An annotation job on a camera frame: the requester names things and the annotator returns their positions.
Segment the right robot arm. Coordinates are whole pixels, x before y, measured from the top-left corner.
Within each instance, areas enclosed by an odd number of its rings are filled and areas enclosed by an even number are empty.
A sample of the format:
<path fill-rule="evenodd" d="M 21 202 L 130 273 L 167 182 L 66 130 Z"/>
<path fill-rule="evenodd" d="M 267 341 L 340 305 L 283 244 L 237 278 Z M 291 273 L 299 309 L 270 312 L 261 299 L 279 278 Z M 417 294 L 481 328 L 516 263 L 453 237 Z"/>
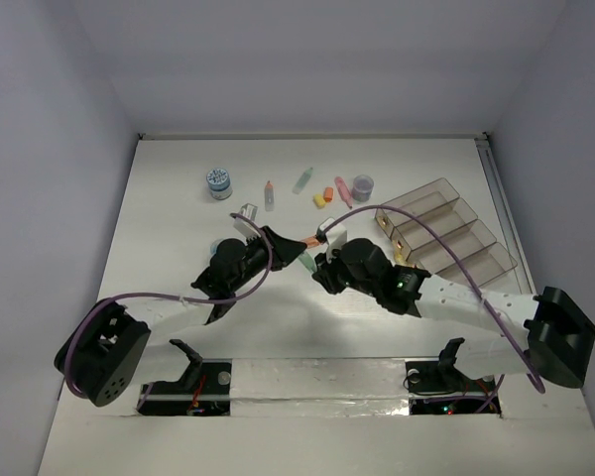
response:
<path fill-rule="evenodd" d="M 455 337 L 445 345 L 436 376 L 446 388 L 500 374 L 525 374 L 571 389 L 585 383 L 595 324 L 558 288 L 539 295 L 474 291 L 426 270 L 394 265 L 365 238 L 318 254 L 312 277 L 331 295 L 352 289 L 396 315 L 496 333 L 487 342 Z"/>

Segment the blue lidded paint jar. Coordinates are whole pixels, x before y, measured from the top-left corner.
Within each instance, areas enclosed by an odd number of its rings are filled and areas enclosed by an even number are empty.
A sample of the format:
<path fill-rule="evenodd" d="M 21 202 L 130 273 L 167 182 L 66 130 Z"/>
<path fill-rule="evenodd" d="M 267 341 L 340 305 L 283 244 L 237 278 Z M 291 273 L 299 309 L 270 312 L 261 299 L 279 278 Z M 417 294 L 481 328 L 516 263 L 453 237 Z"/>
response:
<path fill-rule="evenodd" d="M 229 173 L 223 168 L 214 168 L 206 175 L 210 195 L 216 200 L 224 200 L 231 196 L 232 185 Z"/>

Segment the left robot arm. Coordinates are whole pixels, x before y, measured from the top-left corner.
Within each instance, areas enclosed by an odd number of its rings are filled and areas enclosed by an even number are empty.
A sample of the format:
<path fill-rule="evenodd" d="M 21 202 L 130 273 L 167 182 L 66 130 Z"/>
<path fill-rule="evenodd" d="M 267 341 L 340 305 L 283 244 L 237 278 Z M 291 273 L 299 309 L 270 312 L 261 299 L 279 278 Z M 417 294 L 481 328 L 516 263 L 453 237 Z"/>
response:
<path fill-rule="evenodd" d="M 302 241 L 282 237 L 264 226 L 261 234 L 246 241 L 230 238 L 217 245 L 207 268 L 191 286 L 205 294 L 212 323 L 243 298 L 236 293 L 259 274 L 287 267 L 303 253 Z M 174 295 L 128 293 L 104 298 L 84 317 L 56 355 L 54 365 L 68 389 L 77 397 L 104 407 L 116 400 L 132 380 L 151 329 L 133 318 L 120 303 L 129 298 L 176 300 Z"/>

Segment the green highlighter on table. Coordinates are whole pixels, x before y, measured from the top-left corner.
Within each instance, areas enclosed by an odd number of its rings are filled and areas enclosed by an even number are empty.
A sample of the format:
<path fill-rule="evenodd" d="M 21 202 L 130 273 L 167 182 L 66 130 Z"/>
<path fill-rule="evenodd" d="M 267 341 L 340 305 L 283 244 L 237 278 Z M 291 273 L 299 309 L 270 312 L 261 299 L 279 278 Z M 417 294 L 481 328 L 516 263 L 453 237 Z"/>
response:
<path fill-rule="evenodd" d="M 310 179 L 312 177 L 312 173 L 313 173 L 313 168 L 308 168 L 300 175 L 296 184 L 293 187 L 294 194 L 300 194 L 303 191 L 305 186 L 310 181 Z"/>

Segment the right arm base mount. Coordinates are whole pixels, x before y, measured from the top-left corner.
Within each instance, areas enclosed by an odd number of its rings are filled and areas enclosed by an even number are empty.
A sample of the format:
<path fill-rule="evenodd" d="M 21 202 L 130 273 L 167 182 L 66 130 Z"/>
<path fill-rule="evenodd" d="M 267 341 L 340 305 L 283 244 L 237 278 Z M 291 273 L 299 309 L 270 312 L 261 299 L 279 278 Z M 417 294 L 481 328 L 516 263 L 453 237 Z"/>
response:
<path fill-rule="evenodd" d="M 403 387 L 412 416 L 501 415 L 496 379 L 472 380 L 455 368 L 464 342 L 462 337 L 450 339 L 435 359 L 406 363 Z"/>

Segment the aluminium rail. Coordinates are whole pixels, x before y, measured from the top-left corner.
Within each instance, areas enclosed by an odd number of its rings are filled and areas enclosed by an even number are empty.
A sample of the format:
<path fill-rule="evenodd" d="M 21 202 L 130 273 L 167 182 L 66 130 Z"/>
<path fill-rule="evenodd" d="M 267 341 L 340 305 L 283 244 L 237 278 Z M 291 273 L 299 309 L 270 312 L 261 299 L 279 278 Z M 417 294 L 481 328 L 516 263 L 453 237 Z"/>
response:
<path fill-rule="evenodd" d="M 518 288 L 522 293 L 534 294 L 536 292 L 536 285 L 500 179 L 491 147 L 490 137 L 486 133 L 483 133 L 475 139 L 475 145 L 490 189 L 492 201 L 499 218 L 506 248 L 511 257 L 517 262 L 517 266 L 514 269 L 514 275 Z"/>

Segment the silver foil strip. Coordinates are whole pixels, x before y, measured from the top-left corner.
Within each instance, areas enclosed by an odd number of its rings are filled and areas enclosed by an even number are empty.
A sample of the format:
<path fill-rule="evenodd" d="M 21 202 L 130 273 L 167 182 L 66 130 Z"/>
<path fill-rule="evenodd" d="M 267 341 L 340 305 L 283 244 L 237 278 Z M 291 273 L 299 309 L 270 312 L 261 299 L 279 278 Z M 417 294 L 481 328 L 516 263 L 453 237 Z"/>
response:
<path fill-rule="evenodd" d="M 233 417 L 406 417 L 406 362 L 383 358 L 237 359 Z"/>

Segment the orange highlighter cap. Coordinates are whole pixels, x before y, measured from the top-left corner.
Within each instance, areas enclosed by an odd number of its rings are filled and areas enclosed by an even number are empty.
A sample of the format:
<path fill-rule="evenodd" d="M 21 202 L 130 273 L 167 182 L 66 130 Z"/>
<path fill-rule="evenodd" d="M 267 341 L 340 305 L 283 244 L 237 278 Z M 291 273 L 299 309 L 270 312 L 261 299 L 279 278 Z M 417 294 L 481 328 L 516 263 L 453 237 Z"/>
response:
<path fill-rule="evenodd" d="M 325 202 L 331 202 L 334 196 L 334 190 L 332 187 L 327 187 L 323 192 L 323 199 Z"/>

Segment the pink highlighter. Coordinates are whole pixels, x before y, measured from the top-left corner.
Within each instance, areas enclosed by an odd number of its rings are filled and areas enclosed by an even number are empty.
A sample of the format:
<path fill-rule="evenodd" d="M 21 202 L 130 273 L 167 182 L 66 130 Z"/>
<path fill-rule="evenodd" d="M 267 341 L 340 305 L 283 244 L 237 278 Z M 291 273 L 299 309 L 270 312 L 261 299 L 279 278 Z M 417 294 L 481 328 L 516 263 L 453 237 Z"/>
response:
<path fill-rule="evenodd" d="M 351 209 L 353 207 L 353 199 L 345 180 L 342 177 L 335 177 L 334 183 L 337 187 L 340 199 L 348 206 L 349 209 Z"/>

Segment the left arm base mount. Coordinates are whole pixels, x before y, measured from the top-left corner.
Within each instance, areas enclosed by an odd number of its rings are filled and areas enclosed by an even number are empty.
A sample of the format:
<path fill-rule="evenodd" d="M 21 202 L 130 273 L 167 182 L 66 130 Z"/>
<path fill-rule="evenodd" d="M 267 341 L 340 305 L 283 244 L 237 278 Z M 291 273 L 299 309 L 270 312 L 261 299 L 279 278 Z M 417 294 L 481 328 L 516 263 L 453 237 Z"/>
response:
<path fill-rule="evenodd" d="M 175 381 L 145 384 L 136 412 L 145 417 L 228 417 L 231 414 L 231 360 L 204 360 L 180 339 L 172 346 L 188 360 Z"/>

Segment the clear jar purple contents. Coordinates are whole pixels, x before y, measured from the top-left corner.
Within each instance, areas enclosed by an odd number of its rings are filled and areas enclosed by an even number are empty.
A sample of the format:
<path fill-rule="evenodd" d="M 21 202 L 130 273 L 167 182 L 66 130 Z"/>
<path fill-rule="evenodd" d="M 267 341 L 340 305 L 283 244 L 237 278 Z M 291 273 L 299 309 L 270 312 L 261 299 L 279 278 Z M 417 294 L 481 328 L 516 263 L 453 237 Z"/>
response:
<path fill-rule="evenodd" d="M 367 202 L 372 195 L 373 189 L 373 179 L 367 175 L 359 175 L 353 180 L 351 196 L 356 202 Z"/>

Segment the clear jar blue contents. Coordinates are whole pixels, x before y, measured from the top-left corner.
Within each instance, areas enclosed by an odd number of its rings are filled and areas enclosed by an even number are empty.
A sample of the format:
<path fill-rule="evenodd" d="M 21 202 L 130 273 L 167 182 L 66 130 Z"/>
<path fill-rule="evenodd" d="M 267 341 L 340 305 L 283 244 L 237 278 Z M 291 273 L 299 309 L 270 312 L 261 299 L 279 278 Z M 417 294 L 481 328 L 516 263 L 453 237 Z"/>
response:
<path fill-rule="evenodd" d="M 217 239 L 215 241 L 213 241 L 210 245 L 210 255 L 213 256 L 216 251 L 218 246 L 223 242 L 223 239 Z"/>

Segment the yellow highlighter cap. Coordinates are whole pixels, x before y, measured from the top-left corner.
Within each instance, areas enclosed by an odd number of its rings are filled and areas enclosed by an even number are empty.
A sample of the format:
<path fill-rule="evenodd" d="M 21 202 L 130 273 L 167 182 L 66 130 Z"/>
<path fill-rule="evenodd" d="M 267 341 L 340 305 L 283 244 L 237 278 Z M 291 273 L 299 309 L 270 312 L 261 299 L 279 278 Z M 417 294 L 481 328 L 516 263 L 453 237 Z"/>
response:
<path fill-rule="evenodd" d="M 326 205 L 326 201 L 324 200 L 323 196 L 320 194 L 316 194 L 313 197 L 313 202 L 318 209 L 324 208 Z"/>

